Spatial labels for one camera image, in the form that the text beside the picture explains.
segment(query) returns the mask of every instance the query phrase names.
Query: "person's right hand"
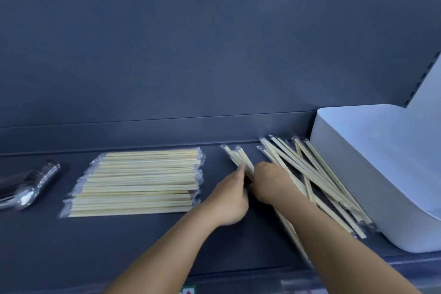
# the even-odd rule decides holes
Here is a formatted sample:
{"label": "person's right hand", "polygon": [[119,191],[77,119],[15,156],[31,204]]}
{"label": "person's right hand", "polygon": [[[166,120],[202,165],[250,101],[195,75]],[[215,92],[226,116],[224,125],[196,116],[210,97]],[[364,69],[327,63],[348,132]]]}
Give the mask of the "person's right hand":
{"label": "person's right hand", "polygon": [[288,190],[298,191],[288,172],[277,164],[260,162],[254,168],[254,182],[250,185],[256,198],[274,205],[279,196]]}

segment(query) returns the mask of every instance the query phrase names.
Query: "dark gray shelf surface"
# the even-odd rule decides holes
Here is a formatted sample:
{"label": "dark gray shelf surface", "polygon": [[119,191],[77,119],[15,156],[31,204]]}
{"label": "dark gray shelf surface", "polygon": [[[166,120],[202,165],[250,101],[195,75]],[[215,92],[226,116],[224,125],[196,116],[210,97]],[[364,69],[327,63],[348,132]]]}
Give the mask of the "dark gray shelf surface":
{"label": "dark gray shelf surface", "polygon": [[[256,163],[264,160],[257,143],[243,148]],[[202,199],[234,164],[218,145],[203,146]],[[22,212],[2,211],[0,292],[36,291],[106,283],[162,236],[182,214],[130,215],[58,219],[62,200],[97,152],[0,158],[0,177],[37,167],[53,158],[68,166],[40,201]],[[412,255],[393,246],[380,233],[363,242],[389,261],[439,258]],[[240,274],[268,269],[285,274],[309,274],[273,210],[251,198],[250,210],[239,223],[215,230],[202,246],[190,279],[216,274]]]}

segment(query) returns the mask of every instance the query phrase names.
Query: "white plastic box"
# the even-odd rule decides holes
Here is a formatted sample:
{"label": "white plastic box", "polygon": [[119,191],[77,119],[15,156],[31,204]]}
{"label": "white plastic box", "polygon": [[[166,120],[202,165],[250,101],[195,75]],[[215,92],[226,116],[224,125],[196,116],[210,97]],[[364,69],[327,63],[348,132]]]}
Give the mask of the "white plastic box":
{"label": "white plastic box", "polygon": [[311,143],[389,241],[441,250],[441,126],[393,105],[321,108]]}

